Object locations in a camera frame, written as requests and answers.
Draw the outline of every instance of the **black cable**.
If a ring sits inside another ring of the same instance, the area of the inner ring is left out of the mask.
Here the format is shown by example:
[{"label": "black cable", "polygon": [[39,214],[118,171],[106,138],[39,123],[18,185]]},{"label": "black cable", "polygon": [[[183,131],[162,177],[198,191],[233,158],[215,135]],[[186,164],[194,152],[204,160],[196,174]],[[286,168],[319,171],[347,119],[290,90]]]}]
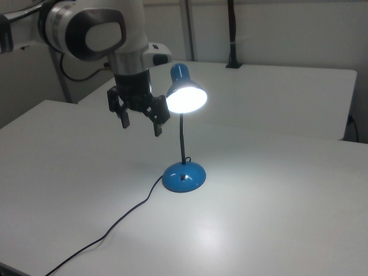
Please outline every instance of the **black cable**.
[{"label": "black cable", "polygon": [[356,126],[356,122],[353,118],[353,116],[351,117],[351,122],[354,124],[354,128],[355,128],[355,135],[356,135],[356,142],[359,142],[359,135],[358,135],[358,127]]},{"label": "black cable", "polygon": [[89,80],[89,79],[91,79],[92,77],[94,77],[95,75],[97,75],[99,72],[101,72],[102,70],[106,70],[107,69],[107,63],[105,63],[104,65],[106,65],[104,68],[100,68],[100,69],[98,69],[98,70],[96,70],[96,71],[94,71],[91,75],[89,75],[89,76],[87,76],[87,77],[85,77],[85,78],[83,78],[83,79],[75,79],[75,78],[72,78],[71,76],[69,76],[66,72],[65,72],[65,70],[64,70],[64,67],[63,67],[63,60],[64,60],[64,56],[65,56],[65,54],[63,54],[62,53],[62,55],[61,55],[61,57],[60,57],[60,62],[59,62],[59,66],[60,66],[60,70],[61,70],[61,72],[63,73],[63,75],[67,78],[67,79],[69,79],[69,80],[71,80],[71,81],[73,81],[73,82],[84,82],[84,81],[87,81],[87,80]]},{"label": "black cable", "polygon": [[33,13],[37,13],[40,10],[41,10],[41,7],[37,8],[37,9],[34,9],[34,10],[28,12],[28,13],[22,14],[21,16],[14,17],[14,18],[10,19],[9,22],[12,23],[12,22],[18,21],[19,19],[25,18],[25,17],[33,14]]},{"label": "black cable", "polygon": [[156,186],[156,184],[160,181],[162,179],[162,175],[159,177],[159,179],[157,179],[156,180],[156,182],[155,182],[155,184],[152,186],[152,188],[151,188],[151,191],[149,191],[149,194],[148,194],[148,197],[144,200],[144,201],[142,201],[142,202],[140,202],[140,203],[138,203],[136,206],[134,206],[132,209],[130,209],[129,211],[127,211],[122,217],[120,217],[110,228],[109,228],[109,230],[101,237],[101,238],[99,238],[98,240],[95,240],[94,242],[92,242],[92,243],[90,243],[88,246],[85,246],[85,247],[83,247],[81,250],[79,250],[78,252],[76,252],[76,253],[74,253],[73,255],[71,255],[69,258],[67,258],[64,262],[62,262],[61,264],[59,264],[57,267],[55,267],[53,270],[51,270],[49,273],[47,273],[45,276],[49,276],[49,275],[51,275],[52,273],[54,273],[56,270],[58,270],[59,268],[61,268],[64,264],[66,264],[67,262],[69,262],[72,258],[74,258],[75,256],[77,256],[79,253],[81,253],[82,251],[84,251],[84,250],[86,250],[87,248],[89,248],[89,247],[91,247],[91,246],[93,246],[94,244],[96,244],[96,243],[98,243],[98,242],[100,242],[100,241],[103,241],[103,239],[105,238],[105,237],[107,237],[107,235],[111,232],[111,230],[112,229],[114,229],[115,228],[115,226],[120,222],[120,221],[122,221],[128,214],[130,214],[130,213],[132,213],[135,209],[137,209],[139,206],[141,206],[141,205],[143,205],[143,204],[145,204],[147,201],[148,201],[148,199],[149,199],[149,197],[151,196],[151,194],[152,194],[152,191],[154,190],[154,188],[155,188],[155,186]]}]

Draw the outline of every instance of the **lamp gooseneck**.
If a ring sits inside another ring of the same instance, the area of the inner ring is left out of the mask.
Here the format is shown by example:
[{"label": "lamp gooseneck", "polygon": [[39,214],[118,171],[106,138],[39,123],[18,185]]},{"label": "lamp gooseneck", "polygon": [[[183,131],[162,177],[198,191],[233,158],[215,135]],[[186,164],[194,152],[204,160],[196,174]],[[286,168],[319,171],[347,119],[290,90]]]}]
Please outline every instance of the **lamp gooseneck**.
[{"label": "lamp gooseneck", "polygon": [[183,134],[183,113],[180,114],[180,150],[182,153],[182,164],[185,165],[185,147],[184,147],[184,134]]}]

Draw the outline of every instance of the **power cord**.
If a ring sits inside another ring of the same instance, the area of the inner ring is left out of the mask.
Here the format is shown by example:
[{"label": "power cord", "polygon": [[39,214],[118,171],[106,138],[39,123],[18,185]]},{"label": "power cord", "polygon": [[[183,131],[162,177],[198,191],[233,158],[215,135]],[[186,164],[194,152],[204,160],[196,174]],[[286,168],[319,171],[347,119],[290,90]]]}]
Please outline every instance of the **power cord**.
[{"label": "power cord", "polygon": [[102,68],[97,69],[97,70],[96,70],[96,71],[94,71],[91,75],[89,75],[89,76],[87,76],[87,77],[85,77],[85,78],[83,78],[83,79],[75,79],[75,78],[72,78],[71,76],[69,76],[69,75],[65,72],[65,70],[64,70],[64,66],[63,66],[64,56],[65,56],[65,54],[63,54],[63,53],[62,53],[62,55],[61,55],[61,57],[60,57],[60,62],[59,62],[60,70],[61,70],[61,72],[63,73],[63,75],[64,75],[67,79],[71,80],[72,82],[84,82],[84,81],[87,81],[87,80],[91,79],[92,77],[94,77],[95,75],[97,75],[99,72],[110,69],[110,65],[109,65],[109,63],[108,63],[108,62],[105,62],[105,63],[103,64],[103,67],[102,67]]},{"label": "power cord", "polygon": [[354,116],[352,114],[349,114],[347,117],[347,125],[353,124],[355,128],[355,136],[356,136],[356,142],[359,142],[359,133],[358,133],[358,127],[356,126],[357,123],[354,120]]},{"label": "power cord", "polygon": [[151,196],[152,194],[152,191],[154,190],[155,186],[157,185],[157,183],[162,179],[162,175],[159,177],[159,179],[156,180],[155,184],[152,186],[151,188],[151,191],[149,191],[149,194],[148,194],[148,197],[138,203],[136,206],[134,206],[132,209],[130,209],[129,211],[127,211],[122,217],[120,217],[110,228],[109,230],[101,237],[99,238],[98,240],[95,240],[94,242],[90,243],[88,246],[85,246],[83,247],[81,250],[77,251],[76,253],[74,253],[73,255],[71,255],[69,258],[67,258],[64,262],[62,262],[61,264],[59,264],[57,267],[55,267],[53,270],[51,270],[49,273],[47,273],[45,276],[49,276],[51,275],[52,273],[54,273],[56,270],[58,270],[59,268],[61,268],[64,264],[66,264],[67,262],[69,262],[72,258],[74,258],[75,256],[77,256],[79,253],[83,252],[84,250],[86,250],[87,248],[93,246],[94,244],[102,241],[105,239],[105,237],[107,237],[107,235],[111,232],[112,229],[115,228],[116,225],[119,224],[120,221],[122,221],[128,214],[132,213],[135,209],[137,209],[139,206],[145,204],[149,197]]}]

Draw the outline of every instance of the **robotic arm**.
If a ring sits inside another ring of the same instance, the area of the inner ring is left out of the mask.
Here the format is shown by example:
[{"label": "robotic arm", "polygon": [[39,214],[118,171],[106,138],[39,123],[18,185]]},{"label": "robotic arm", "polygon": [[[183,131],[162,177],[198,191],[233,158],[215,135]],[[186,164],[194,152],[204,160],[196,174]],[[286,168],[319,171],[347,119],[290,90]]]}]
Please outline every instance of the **robotic arm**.
[{"label": "robotic arm", "polygon": [[0,14],[0,53],[37,44],[84,61],[107,56],[116,81],[108,91],[110,111],[123,128],[130,124],[128,109],[142,112],[155,136],[162,133],[170,113],[166,97],[151,94],[149,68],[170,62],[171,53],[148,42],[141,0],[45,0]]}]

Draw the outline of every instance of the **white table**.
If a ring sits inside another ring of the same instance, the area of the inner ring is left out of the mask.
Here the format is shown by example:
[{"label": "white table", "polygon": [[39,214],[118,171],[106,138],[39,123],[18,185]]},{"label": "white table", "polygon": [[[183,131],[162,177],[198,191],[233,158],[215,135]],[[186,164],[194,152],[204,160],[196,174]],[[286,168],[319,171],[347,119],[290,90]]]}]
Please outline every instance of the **white table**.
[{"label": "white table", "polygon": [[[180,161],[177,118],[158,138],[131,119],[45,101],[0,130],[0,262],[46,274]],[[55,275],[366,276],[367,145],[189,120],[185,139],[203,186],[160,183]]]},{"label": "white table", "polygon": [[[174,63],[150,69],[154,95],[166,95]],[[190,120],[332,140],[344,136],[355,71],[184,63],[208,92],[201,115],[189,114]],[[114,85],[108,81],[79,104],[109,112],[106,92]]]}]

